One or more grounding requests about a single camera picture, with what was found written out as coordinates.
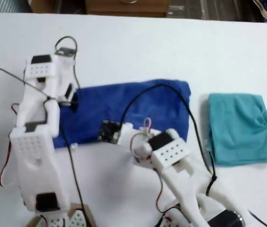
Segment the wire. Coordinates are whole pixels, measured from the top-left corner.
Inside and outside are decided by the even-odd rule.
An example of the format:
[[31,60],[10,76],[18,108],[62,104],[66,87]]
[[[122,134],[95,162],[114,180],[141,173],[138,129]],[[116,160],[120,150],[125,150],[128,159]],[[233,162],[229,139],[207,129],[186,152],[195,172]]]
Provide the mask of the wire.
[[194,116],[193,116],[191,110],[189,109],[189,105],[187,104],[187,102],[185,101],[185,99],[184,99],[184,97],[181,95],[181,93],[180,93],[178,90],[176,90],[174,87],[172,87],[171,85],[168,85],[168,84],[156,84],[156,85],[153,85],[153,86],[151,86],[151,87],[148,87],[147,89],[143,90],[143,91],[140,92],[138,95],[136,95],[136,96],[129,102],[128,106],[126,107],[125,111],[123,112],[122,117],[121,117],[121,121],[120,121],[120,126],[122,127],[122,125],[123,125],[123,123],[124,123],[124,121],[125,121],[126,114],[127,114],[128,110],[129,110],[129,108],[131,107],[131,105],[132,105],[132,104],[133,104],[133,103],[134,103],[134,102],[135,102],[135,101],[136,101],[142,94],[144,94],[144,93],[146,93],[147,91],[150,91],[150,90],[152,90],[152,89],[154,89],[154,88],[157,88],[157,87],[168,87],[168,88],[170,88],[171,90],[173,90],[173,91],[179,96],[179,98],[181,99],[182,103],[183,103],[184,106],[186,107],[187,112],[189,113],[189,115],[191,116],[191,119],[192,119],[192,121],[193,121],[193,125],[194,125],[194,129],[195,129],[196,137],[197,137],[197,139],[198,139],[198,146],[199,146],[199,149],[200,149],[200,152],[201,152],[201,156],[202,156],[202,158],[203,158],[203,161],[204,161],[204,163],[205,163],[205,166],[206,166],[207,170],[208,170],[209,172],[211,172],[211,171],[210,171],[210,168],[209,168],[209,165],[208,165],[207,162],[206,162],[205,155],[204,155],[204,152],[203,152],[203,149],[202,149],[202,146],[201,146],[200,137],[199,137],[199,134],[198,134],[198,127],[197,127],[197,125],[196,125],[196,121],[195,121],[195,119],[194,119]]
[[13,103],[13,104],[10,106],[11,110],[12,110],[16,115],[18,115],[17,111],[16,111],[15,108],[14,108],[14,105],[20,105],[20,104],[19,104],[19,103]]
[[40,217],[44,219],[44,221],[45,221],[45,227],[48,227],[48,221],[47,221],[47,219],[43,215],[40,215]]
[[267,227],[267,224],[265,222],[263,222],[259,217],[257,217],[255,214],[253,214],[251,211],[249,211],[250,214],[257,220],[259,221],[262,225],[264,225],[265,227]]
[[10,152],[11,152],[11,142],[9,141],[9,148],[8,148],[8,151],[7,151],[7,157],[6,157],[6,160],[5,160],[5,163],[1,169],[1,172],[0,172],[0,186],[1,187],[7,187],[7,186],[11,186],[11,184],[7,184],[7,185],[4,185],[3,182],[2,182],[2,178],[4,176],[4,173],[5,173],[5,168],[9,162],[9,158],[10,158]]
[[159,192],[159,194],[158,194],[158,196],[157,196],[157,198],[156,198],[156,201],[155,201],[155,206],[156,206],[156,209],[158,210],[158,212],[160,212],[160,213],[162,213],[162,214],[165,214],[165,213],[167,213],[168,211],[170,211],[171,209],[177,209],[177,210],[184,216],[184,218],[185,218],[189,223],[191,223],[191,221],[186,217],[186,215],[182,212],[182,210],[181,210],[179,207],[177,207],[177,206],[170,207],[170,208],[168,208],[167,210],[164,210],[164,211],[161,211],[161,210],[160,210],[160,208],[158,207],[158,201],[159,201],[159,199],[160,199],[160,197],[161,197],[161,195],[162,195],[162,193],[163,193],[164,184],[163,184],[163,180],[162,180],[160,174],[158,173],[158,171],[157,171],[156,169],[153,169],[153,170],[157,173],[158,178],[160,179],[160,183],[161,183],[161,190],[160,190],[160,192]]
[[79,195],[79,198],[80,198],[80,202],[81,202],[81,206],[82,206],[82,212],[83,212],[83,214],[85,216],[85,219],[86,219],[86,225],[87,225],[87,227],[91,227],[89,218],[88,218],[87,213],[85,211],[85,207],[84,207],[81,191],[80,191],[80,188],[79,188],[79,185],[78,185],[78,179],[77,179],[77,174],[76,174],[76,170],[75,170],[75,167],[74,167],[74,162],[73,162],[73,158],[72,158],[70,144],[69,144],[69,142],[67,140],[67,137],[65,135],[65,131],[63,130],[63,128],[61,126],[60,126],[60,131],[62,133],[62,136],[63,136],[64,140],[65,140],[65,143],[66,143],[66,146],[67,146],[67,150],[69,152],[69,157],[70,157],[70,162],[71,162],[71,167],[72,167],[72,173],[73,173],[73,177],[75,179],[78,195]]
[[144,127],[148,129],[148,132],[147,133],[150,133],[150,130],[152,128],[152,120],[150,117],[146,117],[144,119]]
[[143,133],[143,132],[138,132],[138,133],[134,134],[134,135],[132,136],[131,140],[130,140],[130,151],[131,151],[132,155],[133,155],[134,157],[136,157],[137,159],[144,160],[144,159],[141,159],[141,158],[134,152],[134,150],[132,149],[133,140],[134,140],[134,138],[135,138],[136,136],[138,136],[138,135],[147,136],[147,137],[149,138],[148,134]]
[[213,155],[211,154],[211,152],[209,152],[209,155],[210,155],[211,164],[212,164],[212,168],[213,168],[213,175],[212,175],[211,181],[210,181],[210,183],[209,183],[209,185],[208,185],[208,187],[207,187],[207,190],[206,190],[206,196],[209,195],[209,192],[210,192],[210,189],[211,189],[213,183],[217,180]]
[[39,91],[40,93],[42,93],[42,94],[45,95],[46,97],[48,97],[48,95],[47,95],[46,93],[44,93],[42,90],[38,89],[38,88],[35,87],[34,85],[31,85],[30,83],[27,83],[26,81],[24,81],[23,79],[17,77],[16,75],[12,74],[11,72],[8,72],[8,71],[6,71],[5,69],[2,69],[2,68],[0,68],[0,70],[3,71],[3,72],[5,72],[5,73],[7,73],[7,74],[9,74],[9,75],[12,76],[13,78],[15,78],[15,79],[17,79],[17,80],[23,82],[25,85],[28,85],[28,86],[32,87],[33,89]]
[[[76,60],[76,57],[77,57],[77,52],[78,52],[78,43],[77,43],[77,41],[76,41],[76,39],[75,39],[74,37],[72,37],[72,36],[70,36],[70,35],[67,35],[67,36],[62,37],[61,39],[59,39],[59,40],[57,41],[57,43],[55,44],[54,48],[55,48],[55,50],[57,51],[57,50],[58,50],[57,46],[58,46],[59,43],[62,42],[64,39],[71,39],[71,40],[74,42],[74,44],[75,44],[75,54],[74,54],[74,56],[73,56],[73,60],[75,61],[75,60]],[[74,75],[75,80],[76,80],[77,85],[78,85],[78,91],[79,91],[79,93],[80,93],[80,97],[82,97],[82,92],[81,92],[81,90],[80,90],[81,86],[80,86],[80,83],[79,83],[78,78],[77,78],[76,65],[75,65],[75,64],[73,65],[73,75]]]

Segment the folded towel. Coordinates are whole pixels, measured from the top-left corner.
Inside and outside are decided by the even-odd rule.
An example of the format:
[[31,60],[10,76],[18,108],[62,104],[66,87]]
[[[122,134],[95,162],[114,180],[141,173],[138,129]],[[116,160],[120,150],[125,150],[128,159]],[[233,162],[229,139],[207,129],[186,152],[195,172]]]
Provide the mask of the folded towel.
[[210,94],[209,114],[217,165],[267,162],[267,110],[261,96]]
[[[96,141],[104,119],[119,122],[133,97],[148,87],[162,83],[173,86],[189,103],[189,85],[178,80],[158,79],[142,83],[81,88],[82,96],[79,97],[77,112],[72,112],[69,107],[63,107],[60,111],[60,125],[69,143]],[[143,126],[146,117],[151,117],[154,129],[162,131],[174,128],[180,136],[187,139],[189,114],[178,95],[170,88],[158,87],[144,93],[130,107],[125,122],[133,123],[137,129]],[[61,134],[54,138],[53,142],[55,148],[66,146]]]

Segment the black cable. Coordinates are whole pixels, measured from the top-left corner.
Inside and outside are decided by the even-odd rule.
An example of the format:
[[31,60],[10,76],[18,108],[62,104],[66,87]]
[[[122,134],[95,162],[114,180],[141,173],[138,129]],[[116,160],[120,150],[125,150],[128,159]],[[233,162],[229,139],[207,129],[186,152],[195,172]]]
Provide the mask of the black cable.
[[171,90],[173,90],[173,91],[179,96],[179,98],[180,98],[181,101],[183,102],[184,106],[185,106],[186,109],[187,109],[187,112],[189,113],[189,115],[191,116],[191,119],[192,119],[192,121],[193,121],[193,125],[194,125],[194,129],[195,129],[196,137],[197,137],[197,139],[198,139],[198,146],[199,146],[199,149],[200,149],[201,156],[202,156],[202,158],[203,158],[203,161],[204,161],[204,163],[205,163],[205,166],[206,166],[207,170],[208,170],[209,172],[211,172],[211,171],[210,171],[210,168],[209,168],[209,165],[208,165],[208,163],[206,162],[205,155],[204,155],[204,152],[203,152],[203,149],[202,149],[202,146],[201,146],[200,137],[199,137],[199,134],[198,134],[198,127],[197,127],[197,125],[196,125],[196,121],[195,121],[195,119],[194,119],[194,116],[193,116],[191,110],[189,109],[189,106],[188,106],[187,102],[185,101],[184,97],[181,95],[181,93],[180,93],[178,90],[176,90],[176,89],[175,89],[174,87],[172,87],[171,85],[168,85],[168,84],[157,84],[157,85],[153,85],[153,86],[151,86],[151,87],[149,87],[149,88],[143,90],[143,91],[140,92],[138,95],[136,95],[136,96],[129,102],[128,106],[126,107],[125,111],[123,112],[122,117],[121,117],[121,121],[120,121],[120,127],[122,127],[122,125],[123,125],[123,123],[124,123],[124,121],[125,121],[125,117],[126,117],[127,111],[129,110],[129,108],[131,107],[131,105],[132,105],[132,104],[133,104],[133,103],[134,103],[134,102],[135,102],[135,101],[136,101],[142,94],[144,94],[144,93],[146,93],[147,91],[150,91],[150,90],[152,90],[152,89],[154,89],[154,88],[157,88],[157,87],[168,87],[168,88],[170,88]]
[[265,227],[267,227],[267,224],[265,222],[263,222],[259,217],[257,217],[255,214],[253,214],[251,211],[249,211],[250,214],[257,220],[259,221],[262,225],[264,225]]
[[20,104],[19,104],[19,103],[13,103],[13,104],[10,106],[10,108],[11,108],[11,110],[15,113],[15,115],[18,115],[17,111],[16,111],[15,108],[14,108],[15,105],[20,105]]
[[45,227],[48,227],[48,221],[47,221],[47,219],[43,215],[40,215],[40,217],[44,219],[44,221],[45,221]]
[[160,210],[160,208],[158,207],[158,201],[159,201],[159,199],[160,199],[160,197],[161,197],[161,195],[162,195],[163,188],[164,188],[164,184],[163,184],[163,180],[162,180],[160,174],[158,173],[158,171],[157,171],[156,169],[153,169],[153,170],[157,173],[158,178],[160,179],[160,183],[161,183],[161,190],[160,190],[160,192],[159,192],[159,194],[158,194],[158,196],[157,196],[157,198],[156,198],[156,201],[155,201],[155,206],[156,206],[156,209],[158,210],[158,212],[160,212],[160,213],[162,213],[162,214],[165,214],[165,213],[167,213],[168,211],[170,211],[171,209],[177,209],[177,210],[184,216],[184,218],[185,218],[189,223],[191,223],[191,221],[186,217],[186,215],[182,212],[182,210],[181,210],[179,207],[177,207],[177,206],[170,207],[170,208],[168,208],[167,210],[164,210],[164,211],[161,211],[161,210]]
[[73,158],[72,158],[72,153],[71,153],[71,149],[70,149],[70,144],[67,140],[67,137],[65,135],[65,131],[63,130],[63,128],[60,126],[60,131],[61,131],[61,134],[65,140],[65,143],[66,143],[66,146],[67,146],[67,150],[69,152],[69,157],[70,157],[70,162],[71,162],[71,167],[72,167],[72,173],[73,173],[73,177],[75,179],[75,183],[76,183],[76,187],[77,187],[77,191],[78,191],[78,195],[80,197],[80,202],[81,202],[81,206],[82,206],[82,212],[85,216],[85,219],[86,219],[86,225],[87,227],[91,227],[91,224],[90,224],[90,221],[89,221],[89,218],[87,216],[87,213],[85,211],[85,207],[84,207],[84,204],[83,204],[83,199],[82,199],[82,195],[81,195],[81,191],[80,191],[80,188],[79,188],[79,185],[78,185],[78,179],[77,179],[77,174],[76,174],[76,170],[75,170],[75,167],[74,167],[74,162],[73,162]]
[[163,222],[164,216],[165,216],[165,214],[163,214],[161,216],[161,218],[158,220],[158,222],[156,223],[156,225],[154,227],[160,227],[161,226],[161,223]]
[[[59,40],[57,41],[57,43],[55,44],[54,48],[55,48],[55,50],[57,51],[57,50],[58,50],[57,46],[58,46],[59,43],[62,42],[64,39],[71,39],[71,40],[74,42],[74,44],[75,44],[75,54],[74,54],[74,56],[73,56],[73,60],[75,61],[75,60],[76,60],[76,57],[77,57],[77,52],[78,52],[78,43],[77,43],[77,41],[75,40],[74,37],[72,37],[72,36],[70,36],[70,35],[67,35],[67,36],[62,37],[61,39],[59,39]],[[78,85],[78,90],[79,90],[80,97],[82,97],[82,93],[81,93],[81,90],[80,90],[81,86],[80,86],[80,83],[79,83],[79,81],[78,81],[77,74],[76,74],[76,64],[74,64],[74,66],[73,66],[73,75],[74,75],[75,80],[76,80],[77,85]]]
[[44,93],[42,90],[38,89],[38,88],[35,87],[34,85],[31,85],[30,83],[25,82],[23,79],[21,79],[21,78],[17,77],[16,75],[14,75],[14,74],[12,74],[12,73],[6,71],[5,69],[0,68],[0,70],[3,71],[3,72],[5,72],[5,73],[7,73],[7,74],[9,74],[9,75],[12,76],[13,78],[15,78],[15,79],[17,79],[17,80],[23,82],[24,84],[26,84],[26,85],[32,87],[33,89],[39,91],[40,93],[42,93],[42,94],[45,95],[46,97],[48,97],[48,95],[47,95],[46,93]]
[[213,175],[212,175],[211,181],[210,181],[210,183],[209,183],[209,185],[207,187],[206,196],[209,195],[209,192],[210,192],[210,189],[211,189],[213,183],[217,180],[216,171],[215,171],[215,165],[214,165],[214,159],[213,159],[213,156],[212,156],[211,152],[209,152],[209,155],[210,155],[211,164],[212,164],[212,168],[213,168]]

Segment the red wire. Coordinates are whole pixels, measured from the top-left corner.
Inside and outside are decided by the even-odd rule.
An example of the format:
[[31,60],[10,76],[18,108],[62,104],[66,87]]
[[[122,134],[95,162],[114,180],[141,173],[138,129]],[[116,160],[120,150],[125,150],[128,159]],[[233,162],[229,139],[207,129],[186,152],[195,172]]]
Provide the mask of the red wire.
[[2,184],[2,175],[3,175],[4,169],[6,168],[8,162],[9,162],[10,151],[11,151],[11,142],[9,141],[9,149],[7,151],[6,161],[5,161],[4,166],[3,166],[3,168],[2,168],[2,170],[0,172],[0,186],[1,187],[4,187],[4,185]]

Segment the hole pattern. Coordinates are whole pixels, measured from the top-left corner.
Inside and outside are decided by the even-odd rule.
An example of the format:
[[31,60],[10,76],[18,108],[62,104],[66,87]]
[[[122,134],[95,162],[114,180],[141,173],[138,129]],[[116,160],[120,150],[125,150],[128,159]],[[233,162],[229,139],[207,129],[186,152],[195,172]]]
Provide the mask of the hole pattern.
[[30,75],[33,76],[33,75],[48,75],[48,73],[50,72],[49,71],[49,66],[48,65],[45,65],[45,64],[42,64],[42,65],[38,65],[38,66],[34,66],[32,65],[30,67]]

